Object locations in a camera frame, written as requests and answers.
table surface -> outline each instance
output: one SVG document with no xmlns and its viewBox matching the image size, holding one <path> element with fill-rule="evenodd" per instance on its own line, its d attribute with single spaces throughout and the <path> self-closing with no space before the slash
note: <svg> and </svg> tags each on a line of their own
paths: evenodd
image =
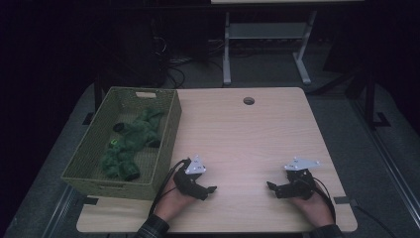
<svg viewBox="0 0 420 238">
<path fill-rule="evenodd" d="M 178 90 L 182 115 L 172 165 L 199 155 L 207 172 L 197 180 L 217 185 L 169 225 L 169 232 L 302 232 L 313 227 L 287 200 L 266 185 L 288 183 L 284 165 L 294 157 L 319 161 L 311 169 L 332 197 L 346 196 L 304 92 L 300 88 L 220 88 Z M 246 105 L 251 97 L 254 105 Z M 99 197 L 85 204 L 81 232 L 135 232 L 152 202 Z M 335 204 L 337 224 L 354 231 L 348 204 Z"/>
</svg>

green plush toy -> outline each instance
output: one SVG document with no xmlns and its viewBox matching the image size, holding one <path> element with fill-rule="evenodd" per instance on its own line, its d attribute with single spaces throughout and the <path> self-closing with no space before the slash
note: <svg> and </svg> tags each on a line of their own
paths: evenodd
<svg viewBox="0 0 420 238">
<path fill-rule="evenodd" d="M 132 123 L 115 124 L 113 130 L 122 138 L 113 140 L 101 160 L 101 167 L 109 178 L 133 180 L 140 177 L 134 155 L 144 147 L 158 148 L 158 123 L 163 111 L 147 108 Z"/>
</svg>

table leg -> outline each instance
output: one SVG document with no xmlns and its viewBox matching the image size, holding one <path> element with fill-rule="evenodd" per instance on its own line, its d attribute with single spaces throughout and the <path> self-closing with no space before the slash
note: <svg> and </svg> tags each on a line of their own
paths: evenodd
<svg viewBox="0 0 420 238">
<path fill-rule="evenodd" d="M 300 47 L 298 52 L 293 53 L 293 59 L 296 62 L 297 69 L 299 70 L 300 77 L 302 78 L 304 84 L 311 84 L 311 79 L 309 78 L 308 72 L 306 71 L 306 67 L 302 59 L 306 50 L 306 46 L 308 45 L 309 37 L 312 32 L 312 26 L 315 21 L 316 13 L 317 11 L 311 12 L 305 30 L 303 32 L 302 46 Z"/>
<path fill-rule="evenodd" d="M 229 12 L 227 12 L 225 23 L 225 53 L 223 55 L 223 84 L 230 85 L 231 83 L 231 63 L 229 61 Z"/>
</svg>

green basket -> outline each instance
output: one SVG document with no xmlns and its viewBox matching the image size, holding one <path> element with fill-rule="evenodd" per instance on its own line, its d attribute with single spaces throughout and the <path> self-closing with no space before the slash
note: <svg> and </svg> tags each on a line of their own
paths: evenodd
<svg viewBox="0 0 420 238">
<path fill-rule="evenodd" d="M 131 123 L 148 107 L 164 111 L 157 130 L 159 148 L 145 147 L 136 153 L 139 178 L 107 178 L 101 158 L 109 143 L 121 137 L 113 126 Z M 88 195 L 153 200 L 170 167 L 181 112 L 176 90 L 111 87 L 61 178 Z"/>
</svg>

basket handle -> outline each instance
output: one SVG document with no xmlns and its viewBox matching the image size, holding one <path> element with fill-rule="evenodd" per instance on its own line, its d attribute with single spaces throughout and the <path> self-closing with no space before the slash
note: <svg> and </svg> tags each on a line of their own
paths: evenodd
<svg viewBox="0 0 420 238">
<path fill-rule="evenodd" d="M 155 92 L 136 92 L 137 97 L 146 97 L 146 98 L 157 98 L 157 94 Z"/>
<path fill-rule="evenodd" d="M 99 189 L 127 190 L 123 184 L 97 184 Z"/>
</svg>

